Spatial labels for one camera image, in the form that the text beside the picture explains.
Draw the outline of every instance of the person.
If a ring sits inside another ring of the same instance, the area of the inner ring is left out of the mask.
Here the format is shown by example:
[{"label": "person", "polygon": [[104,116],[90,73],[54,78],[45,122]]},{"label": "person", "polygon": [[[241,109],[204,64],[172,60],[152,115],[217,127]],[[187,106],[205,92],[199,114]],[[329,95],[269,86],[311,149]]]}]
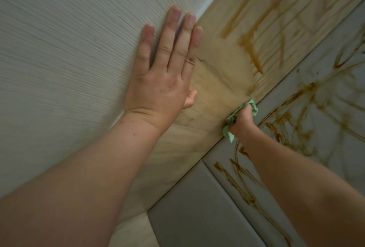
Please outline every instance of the person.
[{"label": "person", "polygon": [[[150,67],[154,27],[145,25],[125,98],[125,112],[99,140],[0,201],[1,246],[107,246],[134,177],[181,109],[203,29],[181,10],[167,15]],[[365,242],[365,198],[330,170],[269,138],[251,107],[230,131],[241,141],[277,203],[310,246]]]}]

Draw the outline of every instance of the left arm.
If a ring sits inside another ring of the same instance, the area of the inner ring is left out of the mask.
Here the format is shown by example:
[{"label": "left arm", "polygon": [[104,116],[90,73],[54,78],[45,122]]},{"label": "left arm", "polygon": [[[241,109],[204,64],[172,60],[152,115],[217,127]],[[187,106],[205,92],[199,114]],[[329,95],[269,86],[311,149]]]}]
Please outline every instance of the left arm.
[{"label": "left arm", "polygon": [[125,98],[125,113],[101,139],[0,200],[1,246],[107,246],[134,177],[189,92],[203,30],[188,14],[175,47],[181,11],[169,10],[156,59],[154,28],[143,28]]}]

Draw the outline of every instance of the right arm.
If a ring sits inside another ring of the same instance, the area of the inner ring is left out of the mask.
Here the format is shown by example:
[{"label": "right arm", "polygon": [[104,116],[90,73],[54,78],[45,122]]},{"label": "right arm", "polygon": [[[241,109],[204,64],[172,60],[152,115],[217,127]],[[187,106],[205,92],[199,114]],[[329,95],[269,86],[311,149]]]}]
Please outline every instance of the right arm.
[{"label": "right arm", "polygon": [[262,182],[309,246],[365,243],[365,198],[358,191],[264,134],[253,124],[251,106],[239,113],[230,132],[244,145]]}]

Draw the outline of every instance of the finger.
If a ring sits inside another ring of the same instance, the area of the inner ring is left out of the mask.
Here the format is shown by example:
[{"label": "finger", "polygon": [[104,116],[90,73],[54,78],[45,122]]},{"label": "finger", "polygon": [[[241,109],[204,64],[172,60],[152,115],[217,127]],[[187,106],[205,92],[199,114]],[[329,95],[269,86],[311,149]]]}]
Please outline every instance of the finger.
[{"label": "finger", "polygon": [[156,58],[152,65],[152,69],[167,71],[167,65],[170,60],[172,48],[174,47],[175,34],[179,25],[180,16],[181,10],[178,7],[173,6],[170,8],[157,47]]},{"label": "finger", "polygon": [[140,36],[136,62],[133,73],[137,76],[142,76],[150,69],[150,56],[155,35],[155,28],[150,24],[146,24]]},{"label": "finger", "polygon": [[182,23],[182,27],[177,38],[176,45],[172,51],[172,55],[167,67],[167,72],[178,75],[181,74],[181,70],[184,66],[186,56],[188,55],[188,49],[190,44],[191,32],[195,25],[195,15],[187,14]]},{"label": "finger", "polygon": [[203,38],[203,33],[202,27],[195,27],[191,35],[188,55],[185,58],[184,66],[181,71],[181,78],[187,83],[190,83],[191,76],[193,75],[195,59],[198,54],[200,42]]},{"label": "finger", "polygon": [[197,93],[198,92],[196,90],[189,91],[182,109],[187,109],[188,107],[192,107],[194,105],[194,99]]}]

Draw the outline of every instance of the green rag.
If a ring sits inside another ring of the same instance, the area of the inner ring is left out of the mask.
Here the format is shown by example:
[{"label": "green rag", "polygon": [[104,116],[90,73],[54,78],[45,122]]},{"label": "green rag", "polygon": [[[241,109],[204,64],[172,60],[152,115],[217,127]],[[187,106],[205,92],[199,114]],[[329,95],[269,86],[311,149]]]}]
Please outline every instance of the green rag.
[{"label": "green rag", "polygon": [[256,105],[255,105],[254,98],[252,98],[250,101],[248,101],[248,102],[244,102],[242,106],[240,106],[238,109],[236,109],[236,110],[234,111],[234,113],[232,113],[232,114],[231,114],[230,116],[228,116],[228,117],[227,117],[227,119],[226,119],[226,123],[227,123],[227,125],[223,128],[223,135],[224,135],[225,137],[228,137],[230,142],[232,142],[232,141],[234,140],[234,135],[233,135],[233,134],[231,134],[231,133],[228,131],[228,128],[229,128],[230,126],[232,126],[233,124],[235,124],[236,119],[237,119],[237,114],[238,114],[238,113],[239,113],[239,112],[240,112],[240,111],[241,111],[244,107],[246,107],[248,104],[250,104],[250,105],[251,105],[251,107],[252,107],[252,115],[253,115],[253,116],[256,116],[258,109],[257,109],[257,107],[256,107]]}]

